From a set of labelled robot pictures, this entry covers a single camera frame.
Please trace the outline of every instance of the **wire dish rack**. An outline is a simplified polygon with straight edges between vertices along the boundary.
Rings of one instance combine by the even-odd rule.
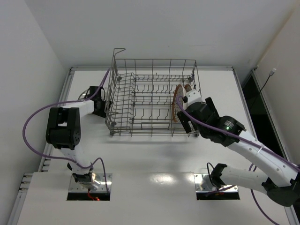
[[[179,84],[200,91],[196,60],[117,59],[124,50],[113,51],[105,105],[110,134],[186,135],[172,116],[173,95]]]

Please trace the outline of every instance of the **black cable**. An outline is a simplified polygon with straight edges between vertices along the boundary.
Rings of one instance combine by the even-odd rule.
[[[212,181],[211,181],[211,177],[210,177],[210,169],[209,169],[209,167],[208,167],[209,165],[212,167],[212,169],[215,169],[214,166],[213,166],[211,163],[207,163],[207,164],[206,164],[208,177],[209,177],[209,179],[210,179],[211,184],[212,184],[215,188],[218,188],[218,187],[217,187],[216,185],[214,185],[214,184],[212,183]]]
[[[262,88],[260,89],[259,93],[256,95],[256,97],[255,97],[255,99],[254,99],[254,102],[253,102],[252,105],[249,107],[249,111],[251,111],[251,109],[252,109],[254,103],[256,102],[257,98],[258,98],[259,95],[261,94],[261,92],[262,92],[264,86],[266,86],[266,84],[267,84],[267,82],[268,82],[268,80],[270,79],[271,76],[272,76],[272,75],[269,75],[269,77],[267,78],[266,82],[264,83],[264,85],[263,85]]]

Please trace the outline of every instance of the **white table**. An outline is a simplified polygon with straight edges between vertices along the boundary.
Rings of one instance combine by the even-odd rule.
[[[71,74],[67,99],[77,99],[90,85],[98,85],[104,70]],[[232,71],[199,70],[204,98],[212,97],[220,115],[230,115],[251,130]],[[48,172],[34,173],[18,225],[32,224],[170,224],[262,225],[270,222],[255,205],[250,190],[239,187],[240,200],[197,201],[193,173],[207,162],[248,169],[250,162],[237,153],[201,137],[109,136],[103,118],[82,119],[81,145],[93,161],[102,157],[112,173],[111,200],[66,201],[71,172],[67,162],[51,160]],[[62,156],[58,150],[53,155]],[[101,163],[95,170],[102,172]],[[155,182],[164,172],[169,181]],[[279,224],[288,224],[285,209],[255,192],[261,207]]]

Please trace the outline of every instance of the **red wire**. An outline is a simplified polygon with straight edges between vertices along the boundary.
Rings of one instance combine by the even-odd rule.
[[[94,197],[90,195],[90,189],[88,190],[88,197],[89,197],[90,199],[92,199],[93,201],[95,200]]]
[[[100,201],[100,199],[98,197],[93,197],[93,196],[90,195],[90,189],[88,190],[88,197],[90,199],[92,199],[93,201]]]

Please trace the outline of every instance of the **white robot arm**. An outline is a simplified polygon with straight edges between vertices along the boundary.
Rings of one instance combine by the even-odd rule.
[[[77,162],[69,162],[67,167],[72,171],[76,182],[88,189],[97,188],[94,182],[95,173],[88,158],[80,146],[80,120],[93,113],[94,101],[86,100],[62,107],[52,107],[49,113],[46,140],[59,149],[65,157]]]
[[[191,121],[194,129],[198,130],[202,137],[241,154],[262,171],[250,172],[235,169],[225,164],[217,164],[211,173],[211,182],[216,187],[234,184],[254,189],[268,195],[276,203],[287,207],[300,198],[300,176],[295,168],[275,157],[269,152],[271,150],[268,149],[268,152],[262,150],[266,147],[236,119],[230,116],[220,117],[211,98],[207,98],[205,99],[206,102],[203,102],[200,93],[191,90],[186,93],[183,100],[187,103],[187,109],[185,113],[178,112],[177,115],[187,133],[191,132],[188,123]],[[254,147],[245,141],[201,126],[195,120],[191,120],[186,113],[200,122],[237,135],[260,147]]]

